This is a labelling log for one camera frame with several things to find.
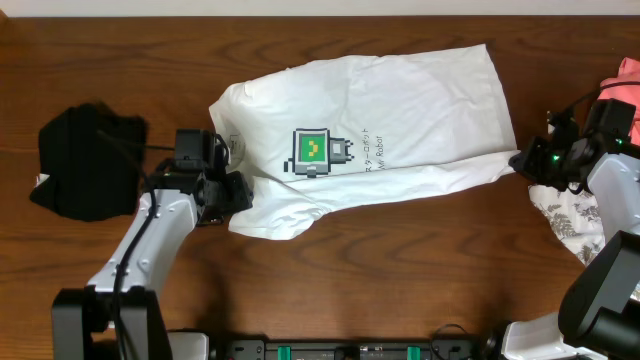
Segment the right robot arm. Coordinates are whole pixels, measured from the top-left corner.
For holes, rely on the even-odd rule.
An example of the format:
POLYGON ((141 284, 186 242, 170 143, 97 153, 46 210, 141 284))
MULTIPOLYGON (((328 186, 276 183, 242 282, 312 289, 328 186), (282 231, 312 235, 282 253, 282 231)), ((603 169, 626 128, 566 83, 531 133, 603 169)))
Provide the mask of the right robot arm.
POLYGON ((639 148, 630 130, 636 108, 596 101, 579 127, 567 109, 551 115, 549 139, 536 137, 510 166, 539 185, 575 183, 599 208, 606 243, 565 294, 560 309, 512 322, 502 359, 636 359, 639 356, 639 148))

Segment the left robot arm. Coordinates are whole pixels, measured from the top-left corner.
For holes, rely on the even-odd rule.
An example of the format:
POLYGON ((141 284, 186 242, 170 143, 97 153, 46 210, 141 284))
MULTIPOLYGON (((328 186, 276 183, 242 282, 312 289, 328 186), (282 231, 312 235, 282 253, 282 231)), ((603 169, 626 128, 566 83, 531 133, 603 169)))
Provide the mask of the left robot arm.
POLYGON ((106 355, 92 339, 115 331, 116 359, 209 359, 208 335, 170 332, 158 294, 176 255, 197 227, 219 225, 252 206, 244 176, 229 172, 223 137, 199 129, 176 133, 173 157, 144 176, 135 219, 104 267, 83 288, 63 289, 51 308, 53 355, 97 359, 106 355))

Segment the white printed t-shirt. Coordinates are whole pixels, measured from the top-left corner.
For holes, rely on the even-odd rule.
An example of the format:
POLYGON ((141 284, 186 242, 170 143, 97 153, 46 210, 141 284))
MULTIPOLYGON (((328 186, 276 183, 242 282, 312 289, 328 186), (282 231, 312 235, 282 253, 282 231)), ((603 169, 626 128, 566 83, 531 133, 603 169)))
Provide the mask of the white printed t-shirt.
POLYGON ((229 86, 210 115, 254 194, 229 228, 268 240, 339 210, 492 183, 516 152, 483 45, 313 61, 229 86))

